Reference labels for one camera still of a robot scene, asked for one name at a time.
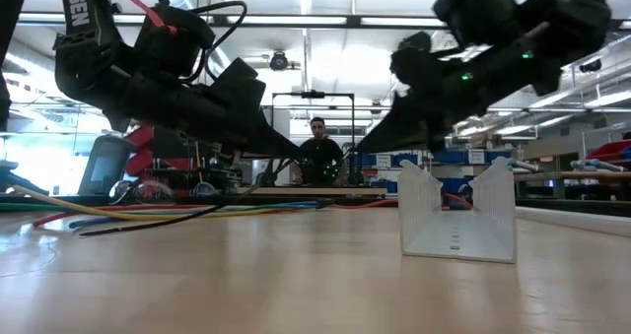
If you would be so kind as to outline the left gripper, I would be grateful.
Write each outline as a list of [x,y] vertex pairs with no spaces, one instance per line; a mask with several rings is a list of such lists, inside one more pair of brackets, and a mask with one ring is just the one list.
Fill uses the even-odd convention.
[[182,132],[206,143],[230,146],[248,157],[295,158],[300,148],[256,114],[227,108],[210,86],[167,86],[144,77],[131,80],[122,106],[130,117]]

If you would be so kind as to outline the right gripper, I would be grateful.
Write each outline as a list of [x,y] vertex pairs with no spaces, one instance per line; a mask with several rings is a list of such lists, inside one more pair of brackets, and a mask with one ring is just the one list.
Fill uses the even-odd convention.
[[363,153],[382,153],[426,146],[432,153],[442,152],[453,112],[444,91],[459,73],[459,70],[405,73],[406,96],[394,96],[390,111],[358,143],[357,149]]

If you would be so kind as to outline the white slotted cable duct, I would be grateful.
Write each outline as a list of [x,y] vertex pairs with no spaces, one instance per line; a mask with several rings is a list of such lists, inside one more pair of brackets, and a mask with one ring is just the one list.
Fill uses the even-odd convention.
[[469,182],[473,204],[443,208],[442,183],[405,161],[398,175],[400,249],[404,255],[517,262],[513,172],[503,157]]

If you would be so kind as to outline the person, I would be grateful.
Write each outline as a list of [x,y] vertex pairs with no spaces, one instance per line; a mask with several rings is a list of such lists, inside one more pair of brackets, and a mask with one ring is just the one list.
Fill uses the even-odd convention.
[[301,158],[291,165],[293,183],[341,186],[346,172],[342,150],[325,134],[323,118],[314,117],[310,127],[313,137],[300,146]]

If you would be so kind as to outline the rack with blue bins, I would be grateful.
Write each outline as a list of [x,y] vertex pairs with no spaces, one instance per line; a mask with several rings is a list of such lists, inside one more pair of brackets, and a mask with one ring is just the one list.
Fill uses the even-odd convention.
[[365,154],[356,158],[367,185],[384,188],[387,194],[398,192],[398,174],[403,162],[411,162],[430,172],[443,183],[442,191],[457,194],[463,185],[485,171],[497,158],[509,159],[510,151],[445,151],[433,155],[428,151],[410,150]]

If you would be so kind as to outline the grey tube with blue caps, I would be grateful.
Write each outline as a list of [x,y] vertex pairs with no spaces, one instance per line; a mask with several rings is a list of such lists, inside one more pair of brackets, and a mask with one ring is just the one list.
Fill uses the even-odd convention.
[[518,161],[513,158],[498,157],[492,161],[492,164],[498,163],[513,173],[540,173],[542,168],[539,165]]
[[612,171],[612,172],[625,172],[627,171],[626,167],[617,166],[608,162],[603,162],[598,159],[591,160],[577,160],[570,162],[570,166],[573,170],[582,170],[582,171]]

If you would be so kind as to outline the ceiling light strip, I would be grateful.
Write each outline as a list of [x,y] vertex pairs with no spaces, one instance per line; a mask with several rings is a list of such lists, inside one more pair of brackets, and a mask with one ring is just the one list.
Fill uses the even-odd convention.
[[247,25],[345,25],[345,17],[325,16],[247,16],[243,23]]

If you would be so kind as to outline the red tool cart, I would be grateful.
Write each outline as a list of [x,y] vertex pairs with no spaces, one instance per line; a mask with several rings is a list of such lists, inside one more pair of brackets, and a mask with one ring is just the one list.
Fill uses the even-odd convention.
[[188,196],[194,184],[192,146],[175,132],[141,125],[125,139],[135,147],[126,166],[129,176],[159,181],[176,196]]

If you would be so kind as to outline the grey tilted screen panel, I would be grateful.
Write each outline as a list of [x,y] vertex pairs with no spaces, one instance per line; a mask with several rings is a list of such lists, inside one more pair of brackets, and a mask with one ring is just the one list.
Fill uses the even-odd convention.
[[104,135],[95,140],[84,171],[78,194],[81,196],[109,194],[123,179],[127,161],[135,145],[127,139]]

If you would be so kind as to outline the wooden workbench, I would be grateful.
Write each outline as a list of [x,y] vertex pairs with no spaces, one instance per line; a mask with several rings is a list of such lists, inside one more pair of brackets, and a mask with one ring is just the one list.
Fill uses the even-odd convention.
[[514,182],[517,185],[517,194],[520,196],[526,194],[526,192],[522,190],[522,187],[524,183],[528,181],[553,180],[553,196],[564,199],[566,197],[564,186],[564,181],[566,179],[596,179],[598,181],[605,182],[631,182],[631,171],[551,171],[514,174]]

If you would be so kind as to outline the red storage bin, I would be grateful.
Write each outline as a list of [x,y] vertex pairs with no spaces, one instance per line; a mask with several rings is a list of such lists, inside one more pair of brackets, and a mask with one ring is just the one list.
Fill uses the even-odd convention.
[[587,158],[612,164],[631,163],[631,140],[606,143],[589,152]]

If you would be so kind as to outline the black frame stand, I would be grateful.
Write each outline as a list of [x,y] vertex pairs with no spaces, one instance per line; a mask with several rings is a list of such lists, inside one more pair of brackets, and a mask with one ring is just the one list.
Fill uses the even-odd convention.
[[[272,93],[271,100],[271,126],[274,127],[274,111],[275,111],[275,103],[274,100],[279,96],[289,96],[289,97],[300,97],[301,99],[324,99],[326,97],[346,97],[351,100],[351,147],[347,150],[350,154],[357,154],[356,151],[356,131],[355,131],[355,111],[356,111],[356,103],[355,103],[355,94],[354,93],[326,93],[317,90],[308,90],[302,92],[291,92],[291,93]],[[350,167],[348,165],[341,165],[340,167],[346,167],[344,171],[346,172],[344,175],[349,176],[349,172],[354,172],[355,162],[354,157],[351,158]]]

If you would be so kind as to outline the black table edge rail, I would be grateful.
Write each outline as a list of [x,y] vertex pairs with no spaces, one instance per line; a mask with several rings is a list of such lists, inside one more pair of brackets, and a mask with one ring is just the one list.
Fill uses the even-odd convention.
[[[247,205],[258,206],[264,204],[295,203],[303,201],[319,200],[319,197],[299,197],[299,196],[271,196],[255,195],[248,196],[245,200],[236,201],[236,196],[206,196],[206,197],[181,197],[176,199],[176,205]],[[378,207],[396,207],[398,202],[394,199],[377,199],[370,197],[326,197],[324,199],[333,200],[336,205],[341,206],[364,206],[377,202]],[[58,196],[56,200],[71,202],[83,206],[101,207],[109,204],[109,197],[98,196]],[[559,210],[569,212],[579,212],[588,214],[599,214],[606,216],[617,216],[631,218],[631,201],[595,201],[595,200],[557,200],[545,198],[517,198],[518,207],[540,208],[548,210]]]

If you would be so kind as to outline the black base bracket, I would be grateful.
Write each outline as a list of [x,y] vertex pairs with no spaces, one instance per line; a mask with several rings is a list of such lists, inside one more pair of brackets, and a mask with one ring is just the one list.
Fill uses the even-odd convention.
[[39,188],[26,178],[18,176],[13,173],[13,170],[17,168],[19,164],[17,162],[9,162],[6,160],[0,160],[0,193],[5,193],[8,189],[14,185],[25,187],[31,191],[48,195],[49,192],[42,188]]

